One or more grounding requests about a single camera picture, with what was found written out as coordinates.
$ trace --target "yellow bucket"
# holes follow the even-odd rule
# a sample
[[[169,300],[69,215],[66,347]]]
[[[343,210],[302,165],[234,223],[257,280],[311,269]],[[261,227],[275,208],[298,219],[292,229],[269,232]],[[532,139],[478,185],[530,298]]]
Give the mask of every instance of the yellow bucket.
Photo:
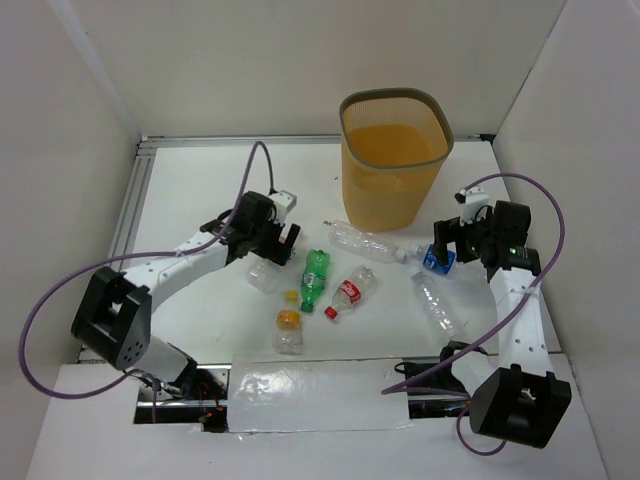
[[[340,105],[340,122],[349,221],[370,232],[412,223],[453,148],[438,102],[411,88],[359,92]]]

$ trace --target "blue object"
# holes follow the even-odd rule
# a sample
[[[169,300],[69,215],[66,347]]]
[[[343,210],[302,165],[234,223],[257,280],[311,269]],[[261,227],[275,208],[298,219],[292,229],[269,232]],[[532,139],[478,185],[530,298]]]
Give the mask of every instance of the blue object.
[[[440,265],[433,253],[433,245],[429,245],[429,249],[427,250],[427,254],[424,256],[422,264],[429,270],[433,270],[434,272],[446,275],[447,273],[449,273],[449,270],[451,270],[451,267],[453,267],[453,263],[456,261],[456,254],[450,250],[447,250],[447,259],[449,261],[446,265]]]

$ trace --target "orange juice bottle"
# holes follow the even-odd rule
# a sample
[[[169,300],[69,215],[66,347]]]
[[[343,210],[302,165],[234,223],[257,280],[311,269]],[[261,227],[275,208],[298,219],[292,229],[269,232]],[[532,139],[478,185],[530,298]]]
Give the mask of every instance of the orange juice bottle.
[[[302,353],[302,325],[298,307],[298,292],[284,293],[273,330],[273,349],[280,355],[300,355]]]

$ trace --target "green soda bottle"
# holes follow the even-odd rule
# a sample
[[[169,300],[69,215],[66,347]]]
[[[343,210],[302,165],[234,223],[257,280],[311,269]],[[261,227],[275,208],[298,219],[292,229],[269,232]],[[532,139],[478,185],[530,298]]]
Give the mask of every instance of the green soda bottle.
[[[302,305],[300,310],[305,313],[313,312],[313,306],[324,291],[324,282],[327,278],[327,269],[331,255],[322,250],[310,250],[307,255],[307,267],[302,275],[300,295]]]

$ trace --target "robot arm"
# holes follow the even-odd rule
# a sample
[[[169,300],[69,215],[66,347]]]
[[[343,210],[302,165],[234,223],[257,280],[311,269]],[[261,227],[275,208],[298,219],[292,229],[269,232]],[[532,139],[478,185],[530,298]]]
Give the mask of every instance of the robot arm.
[[[141,265],[116,272],[98,270],[89,281],[71,333],[114,368],[135,366],[161,381],[174,396],[190,391],[197,363],[175,346],[151,335],[152,313],[169,297],[198,278],[254,252],[284,265],[300,232],[292,224],[281,241],[287,214],[296,197],[277,192],[265,197],[255,192],[242,196],[226,233],[213,245],[190,255],[180,252],[207,244],[224,226],[229,211],[200,227],[175,249],[175,256],[152,258]]]
[[[528,288],[540,274],[537,251],[524,246],[531,224],[529,207],[498,201],[478,187],[456,194],[460,217],[434,224],[434,252],[446,264],[455,242],[458,261],[479,259],[505,318],[530,293],[518,315],[499,332],[499,367],[472,352],[458,359],[452,374],[472,395],[469,420],[478,434],[544,448],[571,402],[568,382],[555,378],[544,342],[540,289]]]

